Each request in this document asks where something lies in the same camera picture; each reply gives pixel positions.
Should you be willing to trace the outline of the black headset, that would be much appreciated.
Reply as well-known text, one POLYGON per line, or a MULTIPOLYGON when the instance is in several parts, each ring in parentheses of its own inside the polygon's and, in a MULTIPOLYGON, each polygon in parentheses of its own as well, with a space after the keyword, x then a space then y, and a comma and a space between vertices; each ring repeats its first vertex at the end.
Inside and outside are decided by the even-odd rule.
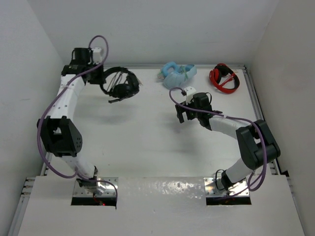
POLYGON ((127 68, 119 66, 107 69, 104 72, 104 83, 99 86, 104 94, 114 98, 113 100, 109 100, 109 103, 120 102, 131 98, 140 91, 140 81, 136 75, 127 68), (110 81, 108 88, 105 89, 104 84, 106 83, 106 79, 112 74, 115 74, 115 76, 110 81))

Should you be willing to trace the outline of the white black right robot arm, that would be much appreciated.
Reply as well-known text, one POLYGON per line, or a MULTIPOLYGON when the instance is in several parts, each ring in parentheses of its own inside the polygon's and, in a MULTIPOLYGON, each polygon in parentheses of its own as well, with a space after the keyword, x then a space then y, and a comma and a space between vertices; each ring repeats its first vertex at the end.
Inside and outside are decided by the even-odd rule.
POLYGON ((240 159, 215 178, 216 189, 227 191, 236 183, 248 179, 247 190, 256 191, 263 184, 267 165, 281 154, 269 126, 264 120, 251 121, 246 118, 226 116, 212 109, 212 96, 197 92, 193 87, 181 89, 185 101, 175 103, 177 118, 184 122, 197 119, 200 125, 210 131, 220 132, 238 142, 240 159))

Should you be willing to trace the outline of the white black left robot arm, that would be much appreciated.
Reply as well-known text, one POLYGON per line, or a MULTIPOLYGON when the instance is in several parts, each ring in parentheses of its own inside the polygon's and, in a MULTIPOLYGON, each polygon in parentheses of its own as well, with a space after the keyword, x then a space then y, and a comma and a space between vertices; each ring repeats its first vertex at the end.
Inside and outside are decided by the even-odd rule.
POLYGON ((70 64, 61 72, 56 98, 46 108, 37 122, 37 147, 46 167, 66 179, 78 177, 96 183, 97 167, 81 154, 83 137, 75 126, 73 117, 80 93, 87 83, 103 81, 103 64, 107 54, 101 47, 74 48, 70 64), (73 174, 66 175, 54 168, 47 155, 64 161, 73 174))

